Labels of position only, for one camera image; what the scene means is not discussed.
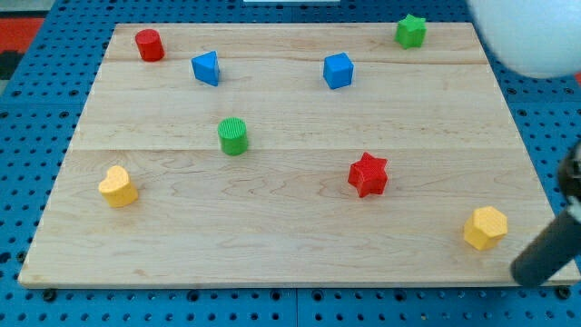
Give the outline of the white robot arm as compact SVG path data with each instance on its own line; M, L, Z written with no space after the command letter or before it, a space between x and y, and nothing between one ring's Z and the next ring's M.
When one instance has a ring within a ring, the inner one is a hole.
M488 48L533 78L580 71L580 0L468 0Z

